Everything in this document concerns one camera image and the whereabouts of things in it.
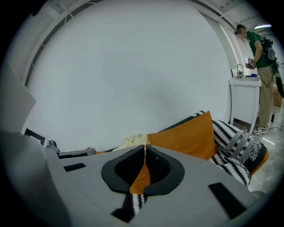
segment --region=man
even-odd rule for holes
[[[256,135],[265,134],[267,125],[270,121],[271,111],[273,107],[273,70],[270,61],[262,52],[263,39],[252,31],[247,31],[247,28],[238,24],[237,36],[249,41],[250,48],[254,56],[254,60],[248,64],[249,69],[257,68],[258,74],[262,81],[260,88],[260,105],[259,105],[259,125],[254,129]]]

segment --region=sink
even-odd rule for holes
[[[259,77],[242,77],[242,78],[234,77],[229,80],[229,84],[261,87],[261,80],[259,79]]]

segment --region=khaki pants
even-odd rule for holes
[[[270,121],[271,111],[273,107],[273,71],[272,67],[264,67],[258,69],[261,78],[262,87],[260,88],[260,104],[259,104],[259,124],[267,126]]]

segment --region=orange pillow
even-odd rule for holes
[[[217,152],[209,111],[172,129],[148,134],[148,139],[151,145],[169,148],[205,160],[209,160]]]

